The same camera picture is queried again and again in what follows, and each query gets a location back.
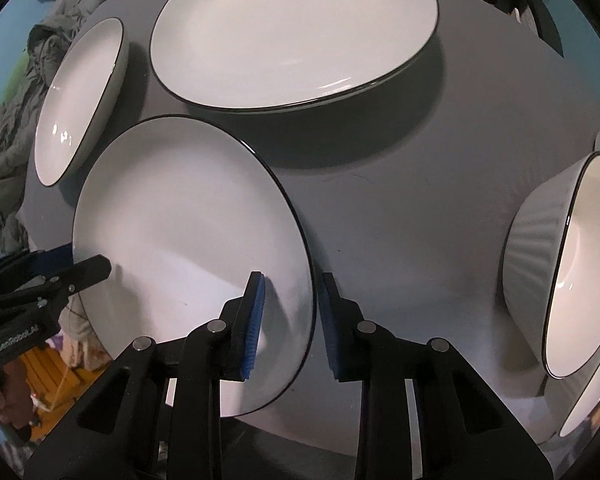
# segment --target white ceramic plate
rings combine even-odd
[[[122,22],[108,18],[62,60],[36,128],[34,160],[45,186],[77,170],[91,153],[120,93],[128,51]]]
[[[213,108],[315,105],[395,75],[433,35],[437,0],[169,0],[151,60]]]
[[[74,259],[104,254],[108,280],[80,295],[116,357],[139,335],[186,336],[267,279],[251,378],[221,386],[222,416],[257,410],[293,381],[315,319],[309,257],[280,184],[243,143],[210,124],[157,118],[100,156],[75,212]]]

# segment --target ribbed bowl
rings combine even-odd
[[[509,232],[504,297],[532,351],[554,378],[600,346],[600,152],[534,190]]]

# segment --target gray table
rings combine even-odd
[[[529,192],[592,149],[600,101],[550,47],[480,0],[439,0],[440,26],[407,70],[346,100],[283,114],[203,110],[169,94],[149,62],[166,0],[109,0],[131,40],[108,127],[78,175],[47,189],[33,161],[23,214],[32,240],[72,239],[89,168],[144,118],[189,114],[245,140],[273,169],[312,255],[343,296],[395,335],[448,338],[536,442],[555,430],[544,373],[499,287],[506,233]],[[296,382],[243,419],[312,446],[355,454],[360,386],[333,381],[318,324]]]

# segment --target black rim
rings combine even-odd
[[[267,402],[266,404],[263,404],[262,406],[260,406],[259,408],[255,409],[255,410],[251,410],[249,412],[244,412],[244,413],[239,413],[239,414],[233,415],[233,416],[249,415],[250,413],[257,412],[257,411],[269,406],[272,402],[275,402],[276,400],[278,400],[289,389],[289,387],[296,381],[296,379],[298,378],[298,375],[300,374],[300,372],[302,371],[302,368],[304,367],[304,363],[306,362],[307,357],[309,356],[309,350],[311,349],[312,343],[314,341],[315,321],[316,321],[316,311],[317,311],[317,287],[316,287],[316,277],[315,277],[315,269],[314,269],[313,260],[311,258],[311,253],[309,252],[309,245],[306,241],[306,236],[304,235],[304,229],[302,228],[300,219],[298,218],[298,215],[296,214],[296,210],[295,210],[293,204],[291,203],[291,200],[289,199],[288,195],[286,194],[285,189],[282,187],[282,184],[280,183],[280,181],[278,180],[276,175],[273,173],[273,171],[271,171],[271,168],[269,167],[269,165],[266,162],[264,162],[264,160],[262,160],[262,158],[260,158],[260,156],[253,149],[251,149],[251,147],[246,142],[238,139],[238,137],[234,136],[234,134],[228,132],[226,129],[220,127],[218,124],[215,124],[212,121],[208,121],[208,120],[197,119],[197,118],[185,115],[185,114],[165,114],[165,115],[149,117],[149,118],[143,119],[142,121],[139,121],[137,124],[134,124],[133,126],[126,129],[124,132],[122,132],[119,136],[117,136],[114,140],[112,140],[111,143],[109,143],[109,145],[103,150],[102,153],[104,153],[109,146],[111,146],[114,142],[116,142],[116,140],[118,140],[119,138],[124,136],[127,132],[129,132],[136,126],[143,124],[143,123],[147,123],[149,121],[153,121],[153,120],[157,120],[157,119],[164,119],[164,118],[172,118],[172,117],[188,119],[190,121],[197,121],[200,123],[206,123],[209,126],[213,126],[213,127],[217,128],[218,130],[220,130],[221,132],[227,134],[233,140],[235,140],[236,142],[241,144],[246,149],[247,152],[251,153],[251,155],[253,155],[256,158],[256,160],[260,163],[260,165],[267,171],[267,173],[269,173],[269,176],[271,177],[273,182],[278,187],[278,190],[280,191],[282,198],[284,198],[286,205],[288,206],[289,211],[291,212],[291,215],[293,216],[294,220],[296,221],[296,226],[298,227],[300,237],[302,238],[302,244],[304,245],[304,253],[305,253],[306,259],[307,259],[307,266],[309,267],[309,275],[311,277],[311,288],[312,288],[312,297],[313,297],[311,328],[309,330],[309,337],[307,338],[306,349],[304,350],[304,355],[302,356],[302,360],[300,361],[300,364],[298,365],[298,370],[296,370],[296,373],[293,375],[292,379],[289,381],[289,383],[284,388],[282,388],[280,393],[278,393],[269,402]],[[74,216],[74,228],[73,228],[74,232],[75,232],[76,217],[77,216]]]
[[[125,40],[126,40],[126,32],[125,32],[125,24],[122,23],[122,20],[120,20],[119,18],[107,18],[106,20],[102,20],[101,22],[96,23],[95,25],[93,25],[93,27],[91,27],[89,30],[87,30],[87,32],[84,33],[84,35],[80,38],[80,40],[78,40],[75,44],[80,43],[80,41],[82,40],[82,38],[84,38],[87,34],[89,34],[94,28],[96,28],[98,25],[100,25],[101,23],[104,23],[108,20],[115,20],[117,21],[120,26],[122,27],[122,38],[120,39],[120,46],[118,47],[118,53],[116,54],[116,61],[114,63],[114,67],[120,62],[120,53],[122,53],[122,47],[125,44]],[[66,58],[66,56],[69,55],[69,52],[71,51],[71,49],[69,49],[67,51],[67,53],[64,55],[64,58],[62,59],[62,62],[64,62],[64,59]],[[80,139],[80,143],[78,143],[78,147],[75,149],[75,153],[74,155],[71,157],[71,160],[69,161],[69,163],[66,165],[66,168],[64,168],[64,171],[62,172],[62,175],[60,175],[55,182],[51,183],[51,184],[43,184],[42,181],[40,180],[40,177],[38,177],[38,180],[40,180],[40,184],[42,184],[45,187],[53,187],[55,186],[58,182],[60,182],[67,174],[67,172],[71,169],[72,171],[77,170],[78,168],[72,168],[71,165],[74,163],[74,158],[75,156],[78,154],[78,152],[80,152],[80,147],[82,146],[82,142],[84,140],[84,137],[87,136],[89,128],[91,128],[91,125],[93,124],[93,118],[96,114],[96,111],[98,110],[98,108],[100,108],[100,105],[102,104],[102,99],[104,97],[104,94],[107,93],[107,89],[109,89],[110,85],[111,85],[111,79],[112,79],[112,75],[113,75],[113,70],[111,71],[111,74],[109,74],[109,79],[107,80],[107,84],[104,87],[104,90],[102,91],[102,94],[100,95],[100,98],[98,99],[98,105],[96,106],[96,109],[93,111],[93,114],[91,115],[91,119],[89,120],[89,124],[87,125],[85,131],[84,131],[84,135],[82,136],[82,139]],[[35,162],[36,157],[35,157],[35,149],[36,149],[36,143],[33,143],[33,149],[34,149],[34,157],[33,160]]]
[[[153,56],[152,56],[152,52],[154,50],[155,25],[156,25],[156,23],[158,23],[158,20],[160,19],[160,16],[161,16],[162,12],[164,11],[164,7],[167,6],[169,1],[171,1],[171,0],[167,0],[164,3],[164,5],[162,6],[162,8],[160,9],[160,12],[158,13],[158,17],[156,18],[156,20],[154,22],[154,26],[152,27],[151,38],[149,40],[149,56],[148,56],[149,57],[149,65],[151,66],[151,70],[154,73],[155,78],[158,80],[160,85],[165,89],[165,91],[167,91],[170,95],[174,96],[176,99],[179,99],[186,103],[191,103],[203,110],[210,110],[210,111],[214,111],[214,112],[224,112],[224,113],[229,113],[229,114],[266,114],[266,113],[274,113],[274,112],[286,112],[289,110],[300,110],[302,108],[311,108],[314,106],[318,106],[320,104],[325,104],[327,102],[339,101],[340,99],[345,99],[354,94],[359,94],[359,93],[365,92],[374,86],[378,86],[379,84],[382,84],[385,81],[388,81],[395,75],[397,75],[400,72],[402,72],[403,70],[405,70],[409,65],[411,65],[412,62],[416,61],[420,57],[420,54],[425,49],[425,47],[431,42],[432,38],[436,35],[436,31],[438,30],[438,23],[440,22],[440,2],[438,0],[436,0],[436,23],[433,27],[433,30],[431,31],[431,35],[429,36],[429,39],[420,47],[420,49],[413,56],[411,56],[404,63],[397,66],[390,72],[382,74],[382,75],[378,76],[377,78],[372,79],[371,81],[367,81],[367,82],[361,83],[358,86],[355,86],[353,88],[349,88],[343,92],[338,92],[338,93],[330,94],[330,95],[323,96],[323,97],[317,97],[314,99],[308,99],[306,101],[300,101],[297,103],[288,103],[288,104],[283,104],[283,105],[268,106],[268,107],[262,107],[262,108],[221,108],[221,107],[216,107],[216,106],[211,106],[211,105],[203,105],[203,104],[200,104],[200,103],[197,103],[194,101],[189,101],[187,98],[184,98],[181,95],[176,94],[176,92],[171,91],[171,89],[168,88],[168,86],[164,84],[162,79],[160,79],[160,75],[155,70],[154,60],[153,60]]]
[[[573,194],[571,195],[571,202],[569,204],[569,209],[567,211],[566,222],[562,229],[562,238],[560,240],[560,249],[558,250],[558,259],[557,259],[557,263],[556,263],[555,270],[554,270],[554,276],[551,281],[551,292],[549,293],[549,301],[548,301],[547,308],[546,308],[546,315],[544,316],[544,327],[542,328],[542,351],[541,351],[541,354],[542,354],[542,366],[544,366],[544,369],[547,371],[547,373],[554,379],[563,379],[565,377],[568,377],[568,376],[559,377],[559,376],[555,375],[554,373],[552,373],[552,371],[549,370],[549,366],[546,361],[546,338],[547,338],[547,335],[548,335],[547,333],[548,333],[548,329],[549,329],[549,318],[551,317],[551,306],[552,306],[552,303],[554,302],[555,284],[558,281],[558,270],[560,268],[560,261],[562,260],[562,252],[564,251],[564,243],[567,239],[567,231],[569,230],[571,213],[573,212],[573,206],[575,205],[575,202],[576,202],[576,197],[578,195],[578,190],[580,189],[580,184],[582,183],[582,179],[584,178],[585,174],[587,173],[587,168],[589,167],[589,164],[595,158],[597,158],[599,156],[600,156],[600,152],[591,153],[587,157],[587,160],[584,161],[582,167],[580,168],[580,174],[578,175],[576,185],[573,188]],[[596,350],[594,351],[594,355],[599,349],[600,349],[600,344],[597,346]],[[582,366],[580,366],[577,370],[574,370],[569,375],[572,375],[572,374],[577,373],[578,371],[582,370],[582,368],[589,362],[589,360],[592,357],[593,356],[591,356],[589,359],[587,359],[587,361]]]

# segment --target screw head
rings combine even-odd
[[[360,321],[358,323],[358,330],[364,334],[372,334],[376,331],[376,324],[373,321]]]
[[[222,319],[213,319],[206,324],[206,329],[209,332],[222,332],[226,328],[226,323]]]
[[[151,338],[141,335],[140,337],[136,337],[131,345],[133,346],[134,350],[146,350],[149,348],[149,346],[151,346]]]
[[[431,348],[433,348],[436,352],[446,352],[449,350],[449,341],[442,339],[441,337],[437,337],[431,340]]]

